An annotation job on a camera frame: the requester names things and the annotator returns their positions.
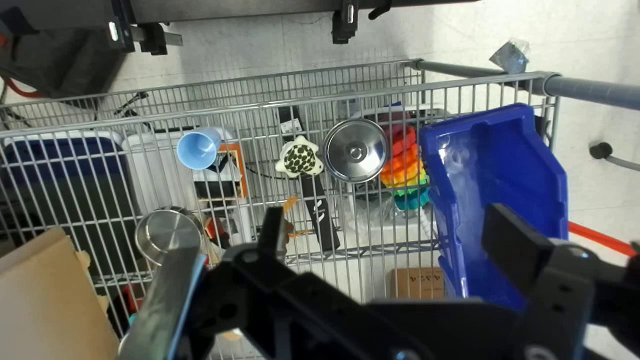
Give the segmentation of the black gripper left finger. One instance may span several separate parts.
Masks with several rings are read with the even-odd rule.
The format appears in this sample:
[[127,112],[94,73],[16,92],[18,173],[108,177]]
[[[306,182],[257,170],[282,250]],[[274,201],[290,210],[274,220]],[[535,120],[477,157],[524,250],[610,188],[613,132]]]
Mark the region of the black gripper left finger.
[[287,248],[285,208],[272,206],[264,212],[263,229],[259,235],[259,250],[282,259]]

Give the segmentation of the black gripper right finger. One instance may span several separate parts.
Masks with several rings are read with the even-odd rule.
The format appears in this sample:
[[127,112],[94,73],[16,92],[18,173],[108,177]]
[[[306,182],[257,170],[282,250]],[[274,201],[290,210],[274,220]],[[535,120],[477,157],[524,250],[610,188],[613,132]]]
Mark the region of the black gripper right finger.
[[496,269],[518,293],[528,293],[546,266],[554,245],[530,229],[504,205],[484,214],[483,247]]

